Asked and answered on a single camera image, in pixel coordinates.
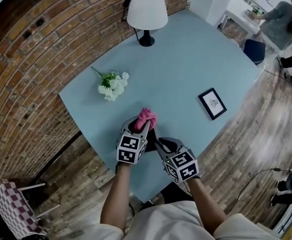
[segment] black cable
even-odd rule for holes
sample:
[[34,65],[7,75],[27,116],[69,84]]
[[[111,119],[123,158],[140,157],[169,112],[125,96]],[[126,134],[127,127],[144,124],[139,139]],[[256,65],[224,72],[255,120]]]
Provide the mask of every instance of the black cable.
[[184,183],[184,185],[185,185],[185,188],[187,189],[187,192],[190,193],[190,194],[192,195],[192,193],[188,190],[188,188],[187,188],[185,182],[183,182],[183,183]]
[[134,208],[132,207],[131,203],[128,204],[129,207],[131,208],[131,216],[134,217],[135,216],[135,210]]
[[250,179],[250,181],[249,181],[249,182],[244,186],[244,188],[240,191],[240,193],[239,193],[239,195],[238,195],[238,197],[237,197],[235,203],[233,204],[233,206],[231,207],[231,209],[226,213],[226,215],[229,214],[229,213],[232,211],[232,209],[235,207],[236,203],[238,202],[238,200],[239,200],[239,198],[240,198],[240,195],[243,193],[243,191],[246,189],[246,187],[252,182],[252,180],[253,180],[257,175],[259,175],[260,173],[262,173],[262,172],[266,172],[266,171],[271,171],[271,170],[273,170],[273,171],[275,171],[275,172],[290,172],[290,170],[282,170],[282,169],[280,169],[280,168],[270,168],[270,169],[261,170],[261,171],[259,171],[258,173],[256,173],[256,174],[254,175],[254,177],[252,177],[252,178]]
[[279,77],[279,78],[281,78],[281,79],[286,80],[286,78],[284,78],[284,77],[282,77],[282,76],[280,76],[280,75],[278,75],[278,74],[274,74],[274,73],[269,72],[269,71],[267,71],[267,70],[265,70],[265,69],[264,69],[264,71],[266,71],[267,73],[270,73],[271,75],[273,75],[273,76],[275,76],[275,77]]
[[[122,5],[123,8],[124,8],[124,10],[123,10],[123,13],[122,13],[121,21],[123,21],[123,22],[126,22],[126,21],[127,21],[126,19],[124,19],[124,17],[125,17],[126,8],[128,8],[130,1],[131,1],[131,0],[125,0],[125,1],[124,1],[124,4]],[[133,29],[134,29],[134,31],[135,31],[135,34],[136,34],[137,40],[139,41],[139,38],[138,38],[138,35],[137,35],[137,31],[135,30],[134,27],[133,27]]]

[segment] white flower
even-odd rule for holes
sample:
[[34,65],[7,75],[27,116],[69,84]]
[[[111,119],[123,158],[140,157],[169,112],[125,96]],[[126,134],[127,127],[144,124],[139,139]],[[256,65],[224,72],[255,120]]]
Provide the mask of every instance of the white flower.
[[114,102],[115,100],[116,100],[116,98],[117,98],[117,96],[115,96],[115,95],[106,95],[105,97],[104,97],[104,99],[105,100],[108,100],[108,101],[110,101],[110,102]]
[[110,88],[111,88],[111,89],[116,89],[116,88],[118,88],[118,86],[120,85],[120,81],[121,81],[121,80],[117,80],[117,79],[110,80],[110,81],[109,81]]
[[123,73],[122,73],[122,79],[123,79],[123,80],[128,80],[128,78],[129,78],[128,73],[123,72]]
[[115,101],[116,98],[121,95],[125,91],[125,87],[128,84],[128,73],[124,72],[122,73],[122,76],[116,75],[115,79],[109,80],[107,84],[109,84],[109,87],[105,87],[104,85],[98,86],[98,92],[100,94],[105,95],[104,99],[108,101]]
[[110,95],[112,95],[112,89],[110,89],[110,88],[106,88],[106,87],[103,86],[103,85],[98,86],[98,92],[99,92],[100,94],[104,94],[104,95],[106,95],[106,96],[110,96]]
[[122,85],[119,85],[116,89],[113,90],[113,94],[119,96],[124,92],[124,90],[124,87]]

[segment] white lampshade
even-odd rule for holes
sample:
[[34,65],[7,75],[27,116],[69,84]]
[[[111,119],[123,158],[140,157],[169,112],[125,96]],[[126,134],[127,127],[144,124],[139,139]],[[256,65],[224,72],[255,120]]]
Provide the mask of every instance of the white lampshade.
[[127,22],[139,30],[162,28],[168,22],[165,0],[131,0]]

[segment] light blue tabletop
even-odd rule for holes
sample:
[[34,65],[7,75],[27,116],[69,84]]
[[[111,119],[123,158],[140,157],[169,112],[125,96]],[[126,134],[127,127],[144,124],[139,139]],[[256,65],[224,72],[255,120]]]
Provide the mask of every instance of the light blue tabletop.
[[[151,47],[140,46],[133,35],[93,63],[102,73],[129,74],[125,92],[115,101],[98,93],[100,78],[90,68],[60,93],[79,129],[111,170],[117,163],[116,139],[123,122],[143,107],[157,113],[159,137],[180,139],[200,155],[239,109],[260,73],[236,45],[188,10],[170,16],[168,24],[151,35],[155,38]],[[214,121],[197,97],[210,88],[227,108]],[[148,152],[133,166],[131,190],[146,202],[171,181],[158,153]]]

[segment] white shirt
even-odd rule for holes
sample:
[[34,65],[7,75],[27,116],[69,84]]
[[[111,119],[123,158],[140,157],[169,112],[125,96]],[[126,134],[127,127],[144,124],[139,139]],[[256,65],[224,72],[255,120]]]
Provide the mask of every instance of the white shirt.
[[203,227],[195,202],[180,201],[144,209],[124,234],[119,228],[95,224],[78,240],[278,240],[241,214],[223,222],[213,236]]

